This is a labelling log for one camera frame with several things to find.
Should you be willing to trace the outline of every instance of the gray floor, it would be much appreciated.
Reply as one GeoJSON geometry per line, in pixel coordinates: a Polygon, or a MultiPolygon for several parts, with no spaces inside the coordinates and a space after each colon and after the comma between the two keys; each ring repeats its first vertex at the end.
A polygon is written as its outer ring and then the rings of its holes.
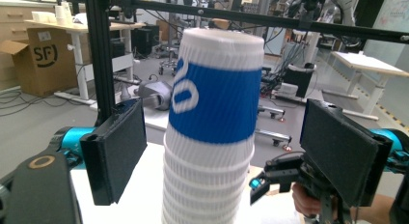
{"type": "MultiPolygon", "coordinates": [[[[318,53],[316,61],[317,74],[313,76],[311,83],[311,85],[314,85],[315,90],[341,89],[342,84],[345,83],[345,80],[327,65],[327,58],[327,53],[321,51],[318,53]]],[[[163,75],[158,75],[159,62],[161,60],[154,58],[141,60],[135,74],[143,80],[148,80],[150,75],[155,74],[160,80],[165,80],[172,84],[173,77],[169,70],[165,70],[163,75]]],[[[275,60],[268,58],[266,63],[269,65],[275,64],[275,60]]],[[[94,96],[93,83],[90,82],[89,84],[91,88],[90,96],[92,97],[94,96]]],[[[18,111],[25,107],[25,105],[14,106],[23,102],[21,98],[12,100],[16,93],[19,93],[19,91],[0,95],[0,101],[2,102],[2,109],[0,110],[0,178],[11,172],[19,162],[44,150],[50,138],[58,129],[64,126],[93,126],[96,120],[96,112],[87,105],[71,104],[63,99],[54,97],[43,99],[42,102],[31,104],[26,109],[18,111]]],[[[34,98],[24,94],[21,97],[25,100],[34,98]]],[[[330,97],[328,95],[324,95],[324,98],[343,108],[359,109],[351,100],[330,97]]],[[[302,151],[299,138],[304,116],[304,105],[280,99],[271,100],[266,98],[261,98],[259,103],[269,107],[284,109],[286,111],[284,115],[286,120],[280,122],[278,119],[271,119],[268,112],[261,112],[258,116],[257,127],[291,136],[292,141],[289,145],[294,151],[302,151]]],[[[375,121],[356,117],[350,118],[367,128],[380,127],[375,121]]],[[[148,141],[152,143],[163,144],[163,134],[164,131],[162,130],[147,127],[148,141]]],[[[282,149],[283,144],[275,147],[271,138],[256,135],[256,151],[251,161],[252,165],[262,167],[267,159],[285,153],[282,149]]]]}

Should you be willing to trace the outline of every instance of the white wall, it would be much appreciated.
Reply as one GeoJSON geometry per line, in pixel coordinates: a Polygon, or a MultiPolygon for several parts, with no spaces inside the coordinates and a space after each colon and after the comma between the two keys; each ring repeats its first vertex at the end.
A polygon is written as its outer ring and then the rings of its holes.
{"type": "MultiPolygon", "coordinates": [[[[407,14],[407,0],[385,0],[376,18],[373,28],[390,31],[408,32],[409,20],[407,14]]],[[[364,53],[377,58],[401,70],[409,72],[408,44],[367,41],[364,53]]],[[[385,87],[383,97],[379,103],[394,116],[409,126],[409,78],[392,77],[385,87]]]]}

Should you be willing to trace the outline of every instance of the paper cup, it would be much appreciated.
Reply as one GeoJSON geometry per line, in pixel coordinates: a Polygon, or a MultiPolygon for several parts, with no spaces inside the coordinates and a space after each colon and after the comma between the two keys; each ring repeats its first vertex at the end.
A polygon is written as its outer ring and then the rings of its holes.
{"type": "Polygon", "coordinates": [[[65,18],[57,18],[57,24],[58,25],[62,25],[62,26],[66,26],[68,25],[68,22],[65,18]]]}
{"type": "Polygon", "coordinates": [[[233,222],[254,153],[263,44],[231,31],[183,32],[164,136],[164,223],[233,222]]]}
{"type": "Polygon", "coordinates": [[[185,138],[208,144],[237,143],[253,136],[263,54],[261,38],[230,31],[185,30],[169,126],[185,138]]]}
{"type": "Polygon", "coordinates": [[[48,22],[49,23],[57,23],[57,18],[55,17],[55,14],[52,14],[48,17],[48,22]]]}
{"type": "Polygon", "coordinates": [[[66,8],[64,6],[55,6],[55,17],[58,18],[67,18],[66,8]]]}

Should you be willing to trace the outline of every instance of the cable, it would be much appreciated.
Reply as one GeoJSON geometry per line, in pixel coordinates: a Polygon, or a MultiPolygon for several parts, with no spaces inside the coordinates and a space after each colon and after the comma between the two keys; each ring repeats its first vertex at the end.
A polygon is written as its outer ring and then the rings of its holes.
{"type": "Polygon", "coordinates": [[[313,89],[305,96],[305,98],[310,96],[313,93],[313,91],[315,90],[316,82],[318,81],[318,72],[315,71],[315,73],[316,73],[316,75],[315,75],[315,83],[314,83],[313,89]]]}
{"type": "MultiPolygon", "coordinates": [[[[270,36],[273,35],[273,32],[274,32],[275,29],[276,29],[276,27],[273,28],[273,31],[271,32],[271,35],[270,35],[270,36]]],[[[264,43],[264,45],[267,45],[269,42],[271,42],[271,41],[273,41],[274,39],[276,39],[276,38],[283,32],[283,30],[284,30],[284,28],[282,28],[282,29],[280,30],[280,32],[278,32],[276,35],[274,35],[274,37],[270,37],[270,38],[268,39],[268,41],[266,41],[266,42],[264,43]]]]}
{"type": "Polygon", "coordinates": [[[155,76],[155,77],[156,77],[156,81],[159,80],[159,77],[158,77],[156,74],[151,74],[150,77],[149,77],[149,80],[151,80],[151,77],[152,77],[152,76],[155,76]]]}
{"type": "Polygon", "coordinates": [[[79,69],[78,73],[77,73],[77,77],[79,75],[79,73],[81,72],[82,69],[85,68],[85,65],[80,65],[80,64],[75,64],[76,66],[81,66],[81,68],[79,69]]]}
{"type": "Polygon", "coordinates": [[[10,103],[10,102],[16,100],[20,95],[21,95],[21,92],[15,92],[15,91],[10,91],[10,92],[6,92],[6,93],[2,93],[2,94],[0,94],[0,96],[1,96],[0,99],[10,98],[10,100],[8,100],[8,101],[0,101],[0,104],[10,103]],[[15,95],[15,96],[6,96],[6,97],[3,97],[3,95],[7,95],[7,94],[11,94],[11,93],[17,93],[17,95],[15,95]]]}
{"type": "Polygon", "coordinates": [[[270,160],[271,160],[271,161],[275,161],[275,160],[277,160],[277,159],[279,159],[279,158],[281,158],[281,157],[283,157],[283,156],[286,156],[286,155],[288,155],[288,154],[304,154],[304,152],[302,152],[302,151],[293,151],[293,152],[290,152],[290,153],[279,154],[279,155],[277,155],[276,157],[274,157],[274,158],[272,158],[272,159],[270,159],[270,160]]]}
{"type": "Polygon", "coordinates": [[[40,103],[45,103],[46,105],[51,106],[51,107],[60,107],[60,106],[65,105],[67,102],[69,102],[72,105],[85,105],[84,103],[80,103],[80,102],[76,103],[75,101],[73,101],[73,100],[71,100],[69,98],[51,98],[51,97],[48,97],[48,98],[31,98],[31,99],[27,100],[22,96],[21,92],[13,92],[13,93],[18,93],[18,95],[13,100],[10,100],[7,103],[3,102],[4,104],[11,103],[12,101],[16,100],[17,98],[20,98],[23,102],[18,103],[18,104],[9,105],[9,106],[2,106],[2,107],[0,107],[0,110],[15,108],[15,107],[22,106],[22,105],[24,105],[24,107],[22,107],[20,109],[17,109],[17,110],[15,110],[13,112],[10,112],[10,113],[0,114],[0,117],[5,117],[5,116],[10,116],[10,115],[16,114],[16,113],[18,113],[18,112],[20,112],[22,110],[27,109],[31,105],[36,105],[36,104],[40,104],[40,103]],[[47,99],[62,99],[62,100],[64,100],[64,102],[60,103],[60,104],[52,104],[52,103],[48,102],[47,99]]]}
{"type": "Polygon", "coordinates": [[[283,108],[290,108],[290,109],[295,109],[295,108],[297,108],[298,106],[299,106],[299,102],[301,102],[301,98],[300,98],[300,100],[295,100],[295,101],[297,101],[298,103],[295,105],[295,106],[289,106],[289,105],[283,105],[283,104],[277,104],[276,103],[276,101],[274,101],[274,99],[273,98],[269,98],[269,99],[267,99],[267,98],[262,98],[262,100],[267,100],[267,101],[270,101],[270,102],[272,102],[275,106],[278,106],[278,107],[283,107],[283,108]]]}
{"type": "Polygon", "coordinates": [[[268,51],[270,51],[270,53],[273,52],[273,50],[271,50],[270,46],[266,45],[265,47],[267,47],[268,51]]]}
{"type": "Polygon", "coordinates": [[[269,73],[268,74],[269,77],[264,77],[264,79],[269,82],[260,88],[260,94],[263,97],[270,95],[271,91],[274,90],[274,88],[276,88],[276,86],[283,81],[283,77],[286,75],[287,66],[300,55],[301,53],[300,49],[302,47],[303,44],[295,44],[288,52],[283,62],[277,65],[274,72],[269,73]]]}

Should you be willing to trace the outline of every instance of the white table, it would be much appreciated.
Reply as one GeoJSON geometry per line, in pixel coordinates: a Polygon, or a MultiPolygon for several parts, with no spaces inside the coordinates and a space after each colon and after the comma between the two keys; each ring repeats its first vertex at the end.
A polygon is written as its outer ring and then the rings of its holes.
{"type": "Polygon", "coordinates": [[[347,67],[354,70],[354,74],[352,76],[352,79],[350,80],[349,86],[346,90],[346,94],[337,93],[329,90],[324,90],[323,92],[325,93],[347,98],[357,98],[352,95],[352,92],[362,75],[362,71],[375,72],[380,76],[380,79],[376,82],[375,89],[369,96],[369,101],[366,107],[364,108],[364,112],[359,113],[355,111],[344,110],[343,113],[345,114],[360,116],[372,120],[378,120],[378,117],[371,116],[371,113],[376,105],[376,102],[382,97],[388,79],[392,76],[409,77],[408,72],[400,70],[382,61],[379,61],[376,58],[368,57],[363,54],[340,52],[332,52],[331,54],[336,59],[340,60],[343,64],[345,64],[347,67]]]}
{"type": "MultiPolygon", "coordinates": [[[[62,98],[73,99],[82,103],[92,105],[94,100],[89,99],[87,81],[94,79],[93,65],[85,65],[82,58],[80,36],[88,34],[88,26],[79,23],[70,25],[59,25],[57,23],[39,23],[34,20],[25,20],[26,23],[33,24],[34,27],[49,27],[66,30],[71,35],[73,53],[75,58],[75,69],[77,73],[78,88],[80,96],[73,96],[63,92],[57,92],[54,95],[62,98]]],[[[110,31],[121,31],[121,36],[125,45],[125,55],[112,59],[114,71],[126,69],[126,78],[119,78],[126,82],[133,82],[133,55],[131,50],[131,35],[132,29],[145,26],[143,23],[135,24],[120,24],[111,23],[110,31]]]]}
{"type": "MultiPolygon", "coordinates": [[[[135,167],[118,204],[108,207],[94,205],[86,170],[71,170],[71,177],[85,224],[161,223],[164,148],[149,143],[135,167]]],[[[251,167],[248,180],[261,169],[251,167]]],[[[250,188],[242,194],[237,224],[300,224],[302,216],[295,210],[291,193],[278,193],[271,186],[267,195],[250,206],[250,188]]]]}

